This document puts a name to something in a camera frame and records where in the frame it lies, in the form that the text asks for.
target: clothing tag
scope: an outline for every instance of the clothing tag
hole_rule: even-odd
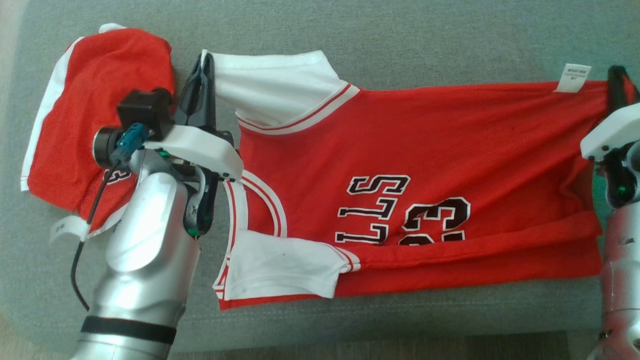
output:
[[[566,64],[555,92],[578,92],[591,71],[590,66]]]
[[[70,215],[66,218],[56,222],[49,230],[49,243],[64,234],[73,234],[80,238],[80,241],[84,242],[89,234],[89,224],[84,221],[83,218]]]

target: basketball jersey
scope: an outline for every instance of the basketball jersey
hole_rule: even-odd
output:
[[[605,81],[373,91],[319,51],[214,59],[244,161],[222,309],[600,271],[579,144]]]
[[[173,93],[171,47],[162,38],[117,24],[78,38],[54,67],[36,115],[20,177],[22,191],[87,219],[105,170],[93,159],[93,137],[120,126],[116,107],[134,89]],[[108,180],[90,236],[115,225],[136,187],[130,172]]]

